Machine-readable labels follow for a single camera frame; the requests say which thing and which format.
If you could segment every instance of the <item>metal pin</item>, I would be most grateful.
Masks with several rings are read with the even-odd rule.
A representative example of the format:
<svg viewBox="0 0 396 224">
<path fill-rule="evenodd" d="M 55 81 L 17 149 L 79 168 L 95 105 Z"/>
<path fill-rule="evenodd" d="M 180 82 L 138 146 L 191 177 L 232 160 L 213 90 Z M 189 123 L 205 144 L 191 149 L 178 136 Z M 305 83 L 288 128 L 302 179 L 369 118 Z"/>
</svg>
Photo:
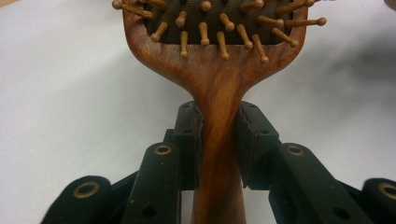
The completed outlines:
<svg viewBox="0 0 396 224">
<path fill-rule="evenodd" d="M 259 25 L 270 24 L 276 27 L 282 27 L 284 22 L 282 20 L 274 20 L 268 17 L 259 16 L 256 20 Z"/>
<path fill-rule="evenodd" d="M 281 39 L 283 39 L 285 42 L 289 43 L 292 48 L 296 48 L 297 46 L 300 45 L 300 42 L 298 40 L 293 40 L 291 39 L 288 35 L 283 33 L 281 30 L 274 28 L 272 29 L 271 33 Z"/>
<path fill-rule="evenodd" d="M 199 33 L 201 34 L 201 45 L 208 46 L 210 41 L 207 38 L 207 24 L 206 22 L 199 23 Z"/>
<path fill-rule="evenodd" d="M 244 41 L 245 49 L 252 49 L 253 43 L 248 39 L 248 34 L 243 24 L 239 24 L 236 26 L 236 31 L 241 36 Z"/>
<path fill-rule="evenodd" d="M 219 19 L 220 19 L 221 23 L 223 23 L 225 25 L 226 31 L 231 32 L 231 31 L 233 31 L 233 29 L 235 29 L 235 24 L 233 24 L 233 22 L 231 22 L 230 19 L 228 19 L 227 14 L 221 13 L 219 16 Z"/>
<path fill-rule="evenodd" d="M 166 10 L 166 2 L 163 0 L 145 0 L 147 4 L 151 5 L 152 7 L 157 7 L 160 10 Z"/>
<path fill-rule="evenodd" d="M 275 11 L 275 15 L 279 17 L 280 15 L 291 13 L 292 11 L 299 9 L 300 7 L 312 7 L 314 4 L 315 0 L 303 0 L 299 2 L 289 3 L 285 7 L 277 8 Z"/>
<path fill-rule="evenodd" d="M 199 8 L 202 11 L 207 12 L 210 10 L 210 8 L 212 8 L 212 4 L 209 1 L 204 1 L 204 2 L 201 2 L 201 4 L 199 5 Z"/>
<path fill-rule="evenodd" d="M 189 53 L 187 52 L 188 39 L 189 39 L 189 33 L 187 33 L 186 31 L 182 31 L 180 33 L 180 47 L 181 47 L 180 55 L 183 58 L 189 57 Z"/>
<path fill-rule="evenodd" d="M 242 13 L 247 13 L 250 10 L 253 10 L 253 9 L 261 9 L 263 6 L 264 6 L 264 2 L 262 0 L 255 0 L 254 2 L 243 3 L 239 7 L 239 10 Z"/>
<path fill-rule="evenodd" d="M 297 27 L 297 26 L 308 26 L 308 25 L 318 25 L 322 26 L 326 24 L 326 18 L 320 18 L 318 20 L 307 20 L 307 21 L 285 21 L 286 27 Z"/>
<path fill-rule="evenodd" d="M 187 18 L 187 12 L 181 11 L 176 19 L 176 26 L 178 28 L 183 28 L 184 24 L 186 23 L 186 18 Z"/>
<path fill-rule="evenodd" d="M 165 21 L 161 22 L 160 26 L 158 27 L 157 31 L 151 35 L 151 40 L 154 42 L 158 42 L 160 41 L 160 37 L 163 34 L 163 32 L 166 31 L 166 29 L 168 28 L 168 23 L 166 23 Z"/>
<path fill-rule="evenodd" d="M 141 8 L 138 8 L 138 7 L 127 6 L 127 5 L 124 5 L 120 1 L 113 1 L 112 6 L 116 10 L 122 9 L 124 11 L 127 11 L 127 12 L 130 12 L 132 14 L 135 14 L 136 16 L 139 16 L 139 17 L 141 17 L 143 19 L 152 20 L 152 12 L 150 12 L 150 11 L 146 11 L 146 10 L 143 10 Z"/>
<path fill-rule="evenodd" d="M 260 37 L 258 35 L 253 35 L 252 40 L 254 42 L 254 46 L 256 47 L 257 52 L 260 54 L 260 62 L 268 63 L 269 59 L 264 53 L 264 49 L 262 48 L 262 42 L 260 41 Z"/>
<path fill-rule="evenodd" d="M 227 53 L 227 49 L 225 48 L 225 37 L 223 32 L 218 32 L 216 34 L 216 37 L 218 38 L 219 42 L 219 47 L 221 51 L 221 58 L 224 61 L 227 61 L 230 58 L 230 55 Z"/>
</svg>

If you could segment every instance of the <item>wood grain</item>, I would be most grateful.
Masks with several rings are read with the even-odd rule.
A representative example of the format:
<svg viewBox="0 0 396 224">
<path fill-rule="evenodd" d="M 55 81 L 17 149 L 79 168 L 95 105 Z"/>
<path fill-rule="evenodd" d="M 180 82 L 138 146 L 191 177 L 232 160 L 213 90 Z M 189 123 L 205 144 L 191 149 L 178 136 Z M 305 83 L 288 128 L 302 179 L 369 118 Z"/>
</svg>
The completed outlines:
<svg viewBox="0 0 396 224">
<path fill-rule="evenodd" d="M 140 6 L 134 0 L 124 4 Z M 295 20 L 306 20 L 307 9 L 294 12 Z M 205 121 L 202 130 L 200 185 L 194 193 L 191 223 L 246 223 L 240 174 L 233 153 L 233 119 L 245 92 L 253 85 L 286 67 L 300 52 L 305 27 L 293 28 L 288 43 L 262 46 L 269 62 L 260 62 L 257 50 L 243 45 L 226 46 L 230 54 L 221 59 L 219 46 L 188 45 L 188 58 L 180 46 L 153 43 L 144 21 L 123 13 L 126 39 L 134 56 L 145 66 L 188 91 L 200 107 Z"/>
</svg>

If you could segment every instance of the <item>white surface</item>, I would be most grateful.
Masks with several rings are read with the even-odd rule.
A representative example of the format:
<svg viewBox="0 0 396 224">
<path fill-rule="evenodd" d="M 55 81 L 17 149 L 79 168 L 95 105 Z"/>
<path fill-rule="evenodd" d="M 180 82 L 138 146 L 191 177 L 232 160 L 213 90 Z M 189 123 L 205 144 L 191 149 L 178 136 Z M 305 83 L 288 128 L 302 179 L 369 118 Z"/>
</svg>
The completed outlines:
<svg viewBox="0 0 396 224">
<path fill-rule="evenodd" d="M 322 16 L 299 57 L 245 100 L 353 187 L 396 179 L 396 13 L 339 0 L 310 10 Z M 0 8 L 0 31 L 1 223 L 38 223 L 84 175 L 134 172 L 191 100 L 134 58 L 111 1 L 19 1 Z M 266 193 L 245 193 L 248 223 L 274 223 Z"/>
</svg>

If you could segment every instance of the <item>wooden pin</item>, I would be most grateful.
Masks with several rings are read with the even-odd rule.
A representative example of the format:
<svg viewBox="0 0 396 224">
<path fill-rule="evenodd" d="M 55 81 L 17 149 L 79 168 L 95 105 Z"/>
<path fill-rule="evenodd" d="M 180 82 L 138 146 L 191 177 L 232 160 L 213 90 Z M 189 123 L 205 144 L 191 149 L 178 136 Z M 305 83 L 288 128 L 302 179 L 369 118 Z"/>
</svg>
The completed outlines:
<svg viewBox="0 0 396 224">
<path fill-rule="evenodd" d="M 206 22 L 199 23 L 199 33 L 201 34 L 201 45 L 208 46 L 210 44 L 207 38 L 207 24 Z"/>
<path fill-rule="evenodd" d="M 243 24 L 239 24 L 236 26 L 236 31 L 241 36 L 244 41 L 245 49 L 252 49 L 253 43 L 248 39 L 248 34 Z"/>
<path fill-rule="evenodd" d="M 152 20 L 152 12 L 150 12 L 150 11 L 146 11 L 146 10 L 143 10 L 141 8 L 138 8 L 138 7 L 131 7 L 131 6 L 128 6 L 128 5 L 124 5 L 120 1 L 113 1 L 112 6 L 116 10 L 122 9 L 124 11 L 127 11 L 127 12 L 130 12 L 132 14 L 135 14 L 136 16 L 139 16 L 139 17 L 141 17 L 143 19 Z"/>
<path fill-rule="evenodd" d="M 180 55 L 183 58 L 189 57 L 189 53 L 187 52 L 188 39 L 189 39 L 189 33 L 187 33 L 186 31 L 182 31 L 180 33 L 180 47 L 181 47 Z"/>
<path fill-rule="evenodd" d="M 152 7 L 157 7 L 160 10 L 164 11 L 167 8 L 166 2 L 163 0 L 145 0 L 145 2 Z"/>
<path fill-rule="evenodd" d="M 303 0 L 299 2 L 289 3 L 285 7 L 277 8 L 275 11 L 275 15 L 279 17 L 280 15 L 291 13 L 292 11 L 299 9 L 300 7 L 312 7 L 314 4 L 315 0 Z"/>
<path fill-rule="evenodd" d="M 276 27 L 282 27 L 284 22 L 282 20 L 274 20 L 268 17 L 259 16 L 256 20 L 259 25 L 270 24 Z"/>
<path fill-rule="evenodd" d="M 255 0 L 254 2 L 243 3 L 239 10 L 242 13 L 247 13 L 253 9 L 261 9 L 264 6 L 264 2 L 262 0 Z"/>
<path fill-rule="evenodd" d="M 223 23 L 225 25 L 226 31 L 231 32 L 231 31 L 233 31 L 233 29 L 235 29 L 235 24 L 233 24 L 233 22 L 231 22 L 230 19 L 228 19 L 227 14 L 221 13 L 219 18 L 220 18 L 221 23 Z"/>
<path fill-rule="evenodd" d="M 286 27 L 297 27 L 297 26 L 308 26 L 308 25 L 318 25 L 322 26 L 326 24 L 326 18 L 320 18 L 318 20 L 307 20 L 307 21 L 285 21 Z"/>
<path fill-rule="evenodd" d="M 298 40 L 293 40 L 291 39 L 288 35 L 283 33 L 281 30 L 274 28 L 272 29 L 271 33 L 281 39 L 283 39 L 285 42 L 289 43 L 292 48 L 296 48 L 297 46 L 300 45 L 300 42 Z"/>
<path fill-rule="evenodd" d="M 258 35 L 253 35 L 251 37 L 254 42 L 254 46 L 256 47 L 257 52 L 260 54 L 260 62 L 268 63 L 269 59 L 264 53 L 264 49 L 262 48 L 262 42 L 260 41 L 260 37 Z"/>
<path fill-rule="evenodd" d="M 186 23 L 186 18 L 187 18 L 187 12 L 181 11 L 176 19 L 176 26 L 178 28 L 183 28 L 184 24 Z"/>
<path fill-rule="evenodd" d="M 216 37 L 218 38 L 219 42 L 219 47 L 221 51 L 221 58 L 224 61 L 227 61 L 230 58 L 230 55 L 227 53 L 227 49 L 225 48 L 225 37 L 223 32 L 218 32 L 216 34 Z"/>
<path fill-rule="evenodd" d="M 204 2 L 201 2 L 201 4 L 199 5 L 199 8 L 202 11 L 207 12 L 210 10 L 210 8 L 212 8 L 212 4 L 209 1 L 204 1 Z"/>
<path fill-rule="evenodd" d="M 163 32 L 166 31 L 166 29 L 168 28 L 168 23 L 166 23 L 165 21 L 161 22 L 160 26 L 158 27 L 157 31 L 151 35 L 151 40 L 154 42 L 158 42 L 160 41 L 160 37 L 163 34 Z"/>
</svg>

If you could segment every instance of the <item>wooden hairbrush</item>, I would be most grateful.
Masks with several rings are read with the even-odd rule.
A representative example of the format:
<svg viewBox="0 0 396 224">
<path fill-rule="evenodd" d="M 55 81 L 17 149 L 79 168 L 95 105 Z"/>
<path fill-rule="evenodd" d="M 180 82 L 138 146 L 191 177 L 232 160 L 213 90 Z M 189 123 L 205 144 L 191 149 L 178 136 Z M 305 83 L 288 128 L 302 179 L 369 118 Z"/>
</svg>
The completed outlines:
<svg viewBox="0 0 396 224">
<path fill-rule="evenodd" d="M 315 0 L 123 0 L 126 39 L 145 66 L 187 90 L 204 115 L 202 168 L 191 223 L 246 223 L 233 154 L 233 119 L 245 92 L 303 47 Z"/>
</svg>

